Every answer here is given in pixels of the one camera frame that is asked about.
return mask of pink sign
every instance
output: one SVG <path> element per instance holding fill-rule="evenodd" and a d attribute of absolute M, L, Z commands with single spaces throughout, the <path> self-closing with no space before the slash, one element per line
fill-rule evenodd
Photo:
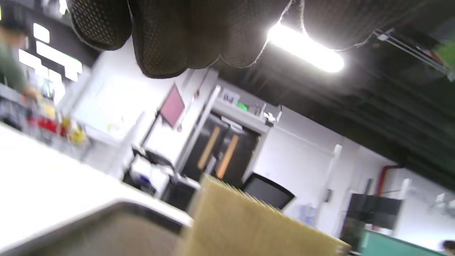
<path fill-rule="evenodd" d="M 173 84 L 169 94 L 161 106 L 161 116 L 173 128 L 176 126 L 177 121 L 185 109 L 182 97 L 177 89 L 176 84 Z"/>

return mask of monitor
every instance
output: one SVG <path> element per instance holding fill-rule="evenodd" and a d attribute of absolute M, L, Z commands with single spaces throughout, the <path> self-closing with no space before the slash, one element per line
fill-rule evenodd
<path fill-rule="evenodd" d="M 393 229 L 402 200 L 352 194 L 346 217 L 378 227 Z"/>
<path fill-rule="evenodd" d="M 164 121 L 174 128 L 177 125 L 183 110 L 185 110 L 185 104 L 183 103 L 176 84 L 173 84 L 166 99 L 164 99 L 164 102 L 161 105 L 160 114 Z"/>
<path fill-rule="evenodd" d="M 289 190 L 256 173 L 248 177 L 242 191 L 280 210 L 295 197 Z"/>

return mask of red pipe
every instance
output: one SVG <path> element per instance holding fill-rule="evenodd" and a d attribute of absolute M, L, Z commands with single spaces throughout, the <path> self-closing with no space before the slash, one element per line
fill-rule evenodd
<path fill-rule="evenodd" d="M 385 176 L 389 170 L 400 169 L 399 165 L 386 165 L 382 168 L 381 174 L 379 175 L 378 185 L 376 186 L 376 196 L 381 196 L 382 189 L 384 188 Z"/>

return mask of black door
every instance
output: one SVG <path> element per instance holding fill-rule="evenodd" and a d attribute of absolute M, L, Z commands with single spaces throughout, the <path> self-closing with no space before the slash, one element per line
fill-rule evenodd
<path fill-rule="evenodd" d="M 234 186 L 242 186 L 258 134 L 220 116 L 210 114 L 191 151 L 182 174 L 199 180 L 207 172 Z"/>

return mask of glove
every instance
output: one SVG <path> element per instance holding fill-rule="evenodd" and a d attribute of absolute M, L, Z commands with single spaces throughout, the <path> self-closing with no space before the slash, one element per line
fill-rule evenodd
<path fill-rule="evenodd" d="M 339 50 L 364 41 L 426 0 L 301 0 L 295 17 L 308 35 Z M 132 35 L 136 60 L 151 78 L 170 78 L 219 58 L 249 67 L 268 30 L 291 0 L 68 0 L 75 32 L 99 50 L 116 50 Z"/>

